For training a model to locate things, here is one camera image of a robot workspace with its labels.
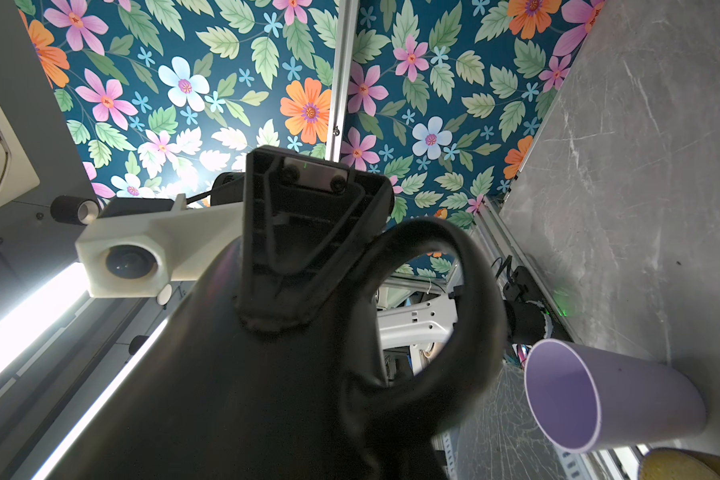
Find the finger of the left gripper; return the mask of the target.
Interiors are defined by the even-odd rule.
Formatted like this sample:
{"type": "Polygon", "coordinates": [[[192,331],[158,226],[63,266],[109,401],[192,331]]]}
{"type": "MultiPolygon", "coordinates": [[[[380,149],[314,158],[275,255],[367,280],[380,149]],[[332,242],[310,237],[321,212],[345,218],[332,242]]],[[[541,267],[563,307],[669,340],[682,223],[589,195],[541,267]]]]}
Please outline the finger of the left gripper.
{"type": "Polygon", "coordinates": [[[247,327],[309,323],[394,206],[382,174],[258,147],[246,158],[238,314],[247,327]]]}

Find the black mug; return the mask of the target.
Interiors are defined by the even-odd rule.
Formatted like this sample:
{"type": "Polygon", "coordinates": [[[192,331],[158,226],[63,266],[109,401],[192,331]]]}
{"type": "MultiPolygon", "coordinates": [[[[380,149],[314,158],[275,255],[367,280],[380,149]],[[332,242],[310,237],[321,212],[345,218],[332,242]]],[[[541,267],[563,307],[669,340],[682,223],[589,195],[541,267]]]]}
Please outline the black mug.
{"type": "Polygon", "coordinates": [[[489,263],[459,227],[411,220],[368,245],[306,325],[245,325],[241,241],[211,263],[45,461],[41,479],[441,479],[433,437],[501,368],[506,317],[489,263]],[[465,290],[436,359],[389,385],[376,289],[405,261],[456,256],[465,290]]]}

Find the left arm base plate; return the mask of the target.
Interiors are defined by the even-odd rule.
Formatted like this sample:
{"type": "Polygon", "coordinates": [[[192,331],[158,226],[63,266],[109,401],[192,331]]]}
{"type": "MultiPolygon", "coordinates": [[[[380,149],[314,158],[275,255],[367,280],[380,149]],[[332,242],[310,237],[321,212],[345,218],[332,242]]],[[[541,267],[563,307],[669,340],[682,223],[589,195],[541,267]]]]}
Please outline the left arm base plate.
{"type": "Polygon", "coordinates": [[[503,258],[495,275],[504,279],[501,287],[507,317],[507,346],[533,346],[545,339],[571,341],[568,330],[545,300],[530,270],[512,266],[511,255],[503,258]]]}

